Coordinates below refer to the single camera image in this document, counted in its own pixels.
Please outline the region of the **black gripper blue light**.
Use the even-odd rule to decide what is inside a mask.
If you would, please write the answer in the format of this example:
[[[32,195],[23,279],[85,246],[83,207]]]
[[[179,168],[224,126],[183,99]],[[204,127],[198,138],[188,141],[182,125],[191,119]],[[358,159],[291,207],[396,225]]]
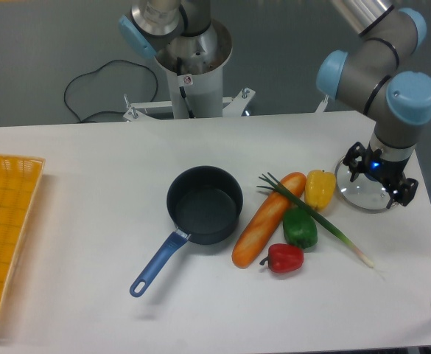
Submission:
[[[387,208],[395,204],[407,206],[415,197],[418,181],[406,178],[404,168],[409,160],[409,149],[398,149],[370,142],[367,150],[356,142],[347,151],[343,164],[350,172],[349,181],[365,174],[379,182],[389,195]]]

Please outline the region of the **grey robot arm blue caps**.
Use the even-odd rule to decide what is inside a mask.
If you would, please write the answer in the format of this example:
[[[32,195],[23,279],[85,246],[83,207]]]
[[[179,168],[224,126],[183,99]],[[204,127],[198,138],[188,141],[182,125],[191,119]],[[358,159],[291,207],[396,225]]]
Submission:
[[[335,169],[336,186],[350,204],[382,211],[408,205],[418,182],[404,169],[423,127],[431,120],[431,77],[400,72],[427,34],[422,15],[396,9],[389,1],[334,1],[362,39],[353,54],[330,53],[316,86],[372,119],[369,143],[352,145]],[[252,94],[242,90],[230,103],[222,98],[222,69],[232,53],[228,30],[211,17],[209,1],[138,1],[119,19],[128,45],[153,58],[166,72],[173,116],[240,115]]]

